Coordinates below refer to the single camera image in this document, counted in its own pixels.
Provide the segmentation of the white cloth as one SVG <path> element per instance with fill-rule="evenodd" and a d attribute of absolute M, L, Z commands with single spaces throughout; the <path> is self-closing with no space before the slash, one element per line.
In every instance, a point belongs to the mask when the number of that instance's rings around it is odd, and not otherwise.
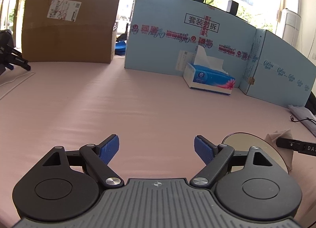
<path fill-rule="evenodd" d="M 275 131 L 268 133 L 265 137 L 265 141 L 272 146 L 283 159 L 288 172 L 292 170 L 292 140 L 291 130 Z"/>

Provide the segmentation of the round beige bowl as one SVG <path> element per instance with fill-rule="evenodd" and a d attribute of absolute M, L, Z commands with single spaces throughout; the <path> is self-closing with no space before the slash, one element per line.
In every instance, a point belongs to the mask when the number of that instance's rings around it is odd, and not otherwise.
<path fill-rule="evenodd" d="M 235 151 L 249 151 L 250 148 L 260 148 L 280 165 L 285 172 L 289 173 L 290 171 L 293 157 L 292 151 L 278 148 L 274 146 L 272 142 L 267 142 L 256 135 L 244 132 L 232 133 L 223 139 L 222 144 L 233 147 Z"/>

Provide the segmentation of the pink table cloth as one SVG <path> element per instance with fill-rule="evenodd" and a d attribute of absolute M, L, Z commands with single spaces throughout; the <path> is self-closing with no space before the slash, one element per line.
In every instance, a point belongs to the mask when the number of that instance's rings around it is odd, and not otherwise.
<path fill-rule="evenodd" d="M 1 224 L 19 216 L 12 190 L 52 147 L 77 150 L 111 134 L 120 140 L 110 167 L 129 178 L 191 179 L 203 166 L 193 140 L 219 144 L 229 134 L 264 138 L 291 130 L 314 142 L 290 112 L 233 90 L 229 96 L 190 89 L 183 78 L 110 64 L 34 62 L 1 76 Z"/>

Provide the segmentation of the blue tissue box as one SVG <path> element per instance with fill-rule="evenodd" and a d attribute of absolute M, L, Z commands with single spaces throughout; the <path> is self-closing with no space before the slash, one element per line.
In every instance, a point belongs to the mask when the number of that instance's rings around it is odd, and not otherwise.
<path fill-rule="evenodd" d="M 223 69 L 223 63 L 223 59 L 208 56 L 199 45 L 194 62 L 186 64 L 183 79 L 191 89 L 231 95 L 236 79 Z"/>

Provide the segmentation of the white air conditioner unit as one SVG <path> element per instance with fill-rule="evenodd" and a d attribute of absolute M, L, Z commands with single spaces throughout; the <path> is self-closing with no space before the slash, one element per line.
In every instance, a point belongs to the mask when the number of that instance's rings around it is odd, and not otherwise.
<path fill-rule="evenodd" d="M 276 35 L 293 47 L 297 47 L 302 18 L 299 14 L 283 9 L 281 19 L 276 28 Z"/>

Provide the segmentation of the brown cardboard box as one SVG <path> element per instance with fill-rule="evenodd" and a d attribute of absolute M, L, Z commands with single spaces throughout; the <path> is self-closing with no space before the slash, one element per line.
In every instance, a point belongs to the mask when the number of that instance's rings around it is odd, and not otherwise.
<path fill-rule="evenodd" d="M 109 64 L 119 0 L 25 0 L 21 50 L 30 62 Z"/>

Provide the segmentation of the black tripod equipment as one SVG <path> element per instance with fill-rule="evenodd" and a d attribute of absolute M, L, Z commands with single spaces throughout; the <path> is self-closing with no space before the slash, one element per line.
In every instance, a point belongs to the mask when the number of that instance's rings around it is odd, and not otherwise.
<path fill-rule="evenodd" d="M 11 31 L 1 30 L 0 36 L 0 75 L 7 69 L 14 70 L 14 66 L 30 71 L 31 66 L 28 64 L 28 60 L 24 59 L 22 53 L 15 49 Z"/>

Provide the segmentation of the light blue cardboard box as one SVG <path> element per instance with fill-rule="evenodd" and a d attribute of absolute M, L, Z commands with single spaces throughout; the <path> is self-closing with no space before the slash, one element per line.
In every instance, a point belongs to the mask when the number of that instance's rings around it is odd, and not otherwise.
<path fill-rule="evenodd" d="M 315 65 L 272 32 L 194 0 L 135 0 L 126 68 L 183 77 L 199 45 L 244 94 L 285 107 L 308 101 Z"/>

